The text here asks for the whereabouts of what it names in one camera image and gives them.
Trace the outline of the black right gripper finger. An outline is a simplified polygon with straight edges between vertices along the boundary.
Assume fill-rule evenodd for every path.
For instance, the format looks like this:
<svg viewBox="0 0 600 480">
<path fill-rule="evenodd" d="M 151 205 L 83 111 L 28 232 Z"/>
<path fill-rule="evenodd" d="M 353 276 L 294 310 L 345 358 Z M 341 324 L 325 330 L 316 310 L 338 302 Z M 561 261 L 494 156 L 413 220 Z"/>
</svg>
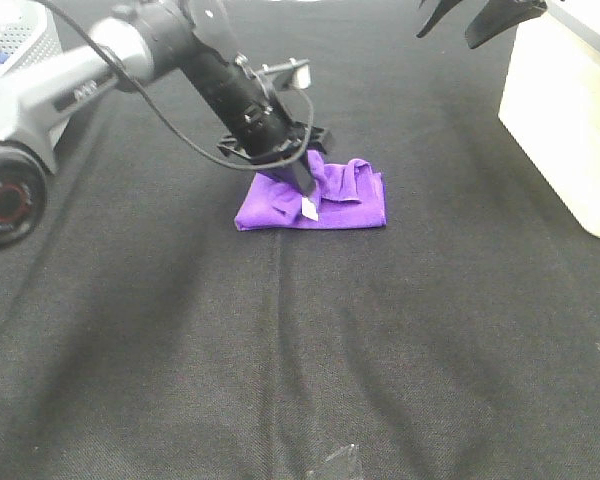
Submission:
<svg viewBox="0 0 600 480">
<path fill-rule="evenodd" d="M 467 45 L 476 49 L 504 31 L 542 16 L 547 10 L 545 1 L 490 0 L 467 27 Z"/>
<path fill-rule="evenodd" d="M 462 1 L 460 0 L 420 1 L 418 11 L 424 15 L 424 20 L 422 26 L 416 33 L 416 37 L 422 39 L 427 36 L 444 16 L 460 4 L 462 4 Z M 466 34 L 469 36 L 476 36 L 480 39 L 484 36 L 484 33 L 482 32 L 483 28 L 479 26 L 479 23 L 481 22 L 480 17 L 482 16 L 485 2 L 470 1 L 470 4 L 480 6 L 480 9 L 474 12 L 471 22 L 467 27 Z"/>
</svg>

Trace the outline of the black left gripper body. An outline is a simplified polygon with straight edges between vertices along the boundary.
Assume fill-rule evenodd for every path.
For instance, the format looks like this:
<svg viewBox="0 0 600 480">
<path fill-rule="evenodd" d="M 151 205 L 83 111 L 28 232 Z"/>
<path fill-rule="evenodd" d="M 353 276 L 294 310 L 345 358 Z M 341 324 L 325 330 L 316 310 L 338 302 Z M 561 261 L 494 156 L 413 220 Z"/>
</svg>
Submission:
<svg viewBox="0 0 600 480">
<path fill-rule="evenodd" d="M 227 168 L 265 172 L 289 167 L 311 150 L 327 154 L 333 147 L 333 133 L 328 128 L 293 124 L 286 139 L 270 147 L 257 147 L 248 151 L 244 143 L 231 134 L 224 135 L 216 147 L 226 159 L 237 157 L 242 160 L 242 163 L 222 161 Z"/>
</svg>

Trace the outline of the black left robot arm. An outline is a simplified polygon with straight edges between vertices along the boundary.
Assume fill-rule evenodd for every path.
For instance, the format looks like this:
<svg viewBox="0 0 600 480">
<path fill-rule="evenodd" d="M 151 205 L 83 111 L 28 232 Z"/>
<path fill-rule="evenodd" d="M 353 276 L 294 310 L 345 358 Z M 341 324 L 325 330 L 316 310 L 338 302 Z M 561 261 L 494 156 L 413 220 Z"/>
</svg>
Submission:
<svg viewBox="0 0 600 480">
<path fill-rule="evenodd" d="M 51 134 L 112 90 L 144 93 L 182 72 L 227 129 L 215 164 L 261 173 L 311 196 L 308 154 L 328 132 L 296 121 L 279 99 L 304 94 L 307 60 L 254 69 L 239 51 L 218 1 L 139 1 L 119 5 L 83 33 L 84 45 L 0 75 L 0 249 L 26 238 L 47 204 L 56 169 Z"/>
</svg>

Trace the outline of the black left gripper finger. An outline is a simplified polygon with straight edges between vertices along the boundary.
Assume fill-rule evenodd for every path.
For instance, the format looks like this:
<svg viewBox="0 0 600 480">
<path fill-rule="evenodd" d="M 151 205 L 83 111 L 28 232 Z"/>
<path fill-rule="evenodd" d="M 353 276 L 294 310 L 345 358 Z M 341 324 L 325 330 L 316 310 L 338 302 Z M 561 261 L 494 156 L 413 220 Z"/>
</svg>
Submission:
<svg viewBox="0 0 600 480">
<path fill-rule="evenodd" d="M 303 154 L 290 165 L 268 169 L 267 176 L 288 184 L 303 196 L 312 195 L 316 188 L 307 154 Z"/>
</svg>

